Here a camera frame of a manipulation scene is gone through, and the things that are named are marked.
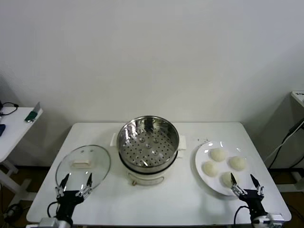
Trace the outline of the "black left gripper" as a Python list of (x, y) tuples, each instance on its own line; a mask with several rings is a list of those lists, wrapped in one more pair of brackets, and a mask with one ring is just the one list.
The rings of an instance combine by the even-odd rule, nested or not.
[(57, 211), (58, 220), (72, 220), (72, 215), (75, 207), (84, 202), (84, 197), (92, 192), (92, 173), (90, 173), (86, 186), (80, 191), (66, 189), (66, 184), (70, 174), (68, 173), (60, 182), (59, 186), (55, 187), (59, 209)]

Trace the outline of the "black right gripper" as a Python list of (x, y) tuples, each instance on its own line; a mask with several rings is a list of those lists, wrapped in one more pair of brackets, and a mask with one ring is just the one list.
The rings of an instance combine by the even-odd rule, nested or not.
[(264, 187), (260, 185), (259, 181), (252, 174), (250, 174), (256, 190), (244, 190), (238, 186), (233, 173), (230, 173), (230, 177), (232, 184), (231, 189), (233, 193), (249, 207), (250, 220), (254, 220), (260, 216), (265, 216), (266, 211), (262, 205), (262, 199), (264, 198)]

